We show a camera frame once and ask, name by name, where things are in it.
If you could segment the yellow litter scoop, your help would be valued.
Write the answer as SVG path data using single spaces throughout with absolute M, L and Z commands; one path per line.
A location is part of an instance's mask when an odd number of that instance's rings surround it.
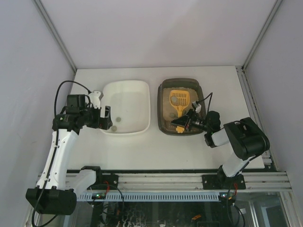
M 170 98 L 175 96 L 178 98 L 178 104 L 173 105 Z M 171 90 L 169 94 L 169 102 L 171 106 L 177 111 L 178 118 L 182 116 L 183 111 L 188 107 L 190 102 L 190 93 L 186 90 Z

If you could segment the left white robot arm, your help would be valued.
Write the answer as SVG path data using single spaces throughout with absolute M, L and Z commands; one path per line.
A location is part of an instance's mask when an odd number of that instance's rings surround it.
M 93 91 L 88 95 L 68 95 L 67 105 L 53 120 L 52 143 L 43 172 L 35 188 L 29 188 L 26 199 L 34 213 L 71 215 L 77 197 L 92 186 L 100 175 L 100 167 L 87 166 L 76 177 L 66 182 L 71 150 L 83 127 L 108 130 L 112 126 L 109 106 L 101 116 L 103 93 Z

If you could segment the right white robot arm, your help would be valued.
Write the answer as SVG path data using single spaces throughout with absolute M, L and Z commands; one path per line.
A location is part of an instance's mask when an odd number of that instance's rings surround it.
M 193 128 L 204 131 L 205 142 L 211 148 L 228 143 L 231 145 L 233 153 L 219 167 L 217 173 L 223 179 L 237 177 L 252 160 L 270 148 L 268 137 L 250 117 L 226 123 L 221 128 L 218 112 L 210 111 L 201 119 L 193 109 L 190 109 L 171 124 L 176 126 L 179 133 L 191 131 Z

